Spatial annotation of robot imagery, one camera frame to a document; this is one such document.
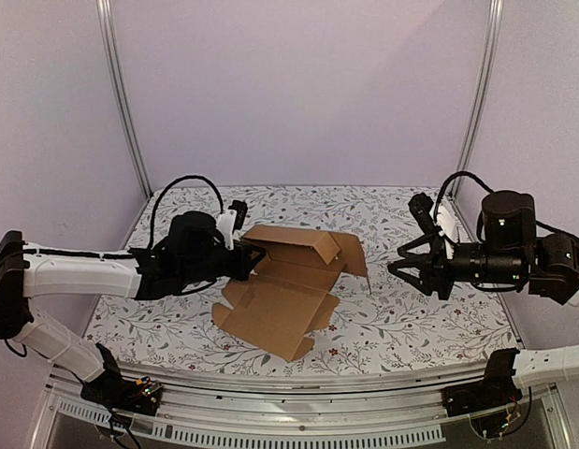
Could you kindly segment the brown cardboard box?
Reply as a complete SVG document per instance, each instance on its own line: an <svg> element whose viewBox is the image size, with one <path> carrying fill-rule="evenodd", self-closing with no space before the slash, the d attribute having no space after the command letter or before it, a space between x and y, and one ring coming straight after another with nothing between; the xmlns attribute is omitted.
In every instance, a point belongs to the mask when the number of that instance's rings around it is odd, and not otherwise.
<svg viewBox="0 0 579 449"><path fill-rule="evenodd" d="M331 294L342 273L367 279L358 236L336 231L256 224L241 240L266 250L245 282L231 280L227 305L211 307L222 331L288 362L314 346L308 335L329 325L340 300Z"/></svg>

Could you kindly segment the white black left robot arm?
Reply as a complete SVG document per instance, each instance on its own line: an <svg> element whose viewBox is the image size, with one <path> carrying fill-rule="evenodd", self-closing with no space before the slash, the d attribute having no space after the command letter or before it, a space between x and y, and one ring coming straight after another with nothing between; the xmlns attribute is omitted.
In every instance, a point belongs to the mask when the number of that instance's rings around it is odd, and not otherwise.
<svg viewBox="0 0 579 449"><path fill-rule="evenodd" d="M266 251L235 239L240 226L233 210L218 218L190 211L175 217L154 246L114 253L43 247L11 230L0 242L0 340L34 349L91 383L109 406L122 405L129 388L109 351L73 333L32 299L99 295L151 301L192 295L223 277L245 281Z"/></svg>

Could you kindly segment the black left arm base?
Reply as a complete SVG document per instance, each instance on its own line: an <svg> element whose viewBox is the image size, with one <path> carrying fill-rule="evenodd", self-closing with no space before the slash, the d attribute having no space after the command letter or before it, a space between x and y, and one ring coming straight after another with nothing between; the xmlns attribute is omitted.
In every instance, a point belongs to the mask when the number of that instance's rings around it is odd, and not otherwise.
<svg viewBox="0 0 579 449"><path fill-rule="evenodd" d="M80 396L115 411L156 416L164 386L148 376L131 381L120 374L104 372L84 383Z"/></svg>

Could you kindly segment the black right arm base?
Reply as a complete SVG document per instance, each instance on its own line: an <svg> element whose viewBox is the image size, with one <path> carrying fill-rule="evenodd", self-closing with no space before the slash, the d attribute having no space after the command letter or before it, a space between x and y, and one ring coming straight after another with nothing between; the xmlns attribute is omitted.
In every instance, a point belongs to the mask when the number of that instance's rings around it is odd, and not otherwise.
<svg viewBox="0 0 579 449"><path fill-rule="evenodd" d="M521 398L521 390L511 380L480 380L441 391L441 404L449 417L505 406Z"/></svg>

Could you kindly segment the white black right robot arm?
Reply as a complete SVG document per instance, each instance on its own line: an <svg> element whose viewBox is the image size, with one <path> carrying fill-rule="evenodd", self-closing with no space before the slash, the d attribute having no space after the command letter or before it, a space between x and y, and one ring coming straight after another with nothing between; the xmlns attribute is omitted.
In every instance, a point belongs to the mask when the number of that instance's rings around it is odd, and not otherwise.
<svg viewBox="0 0 579 449"><path fill-rule="evenodd" d="M484 290L522 290L579 309L579 238L559 230L537 234L534 199L501 190L482 201L479 230L483 240L456 238L449 212L426 194L409 202L421 237L398 248L388 271L426 296L450 297L457 282Z"/></svg>

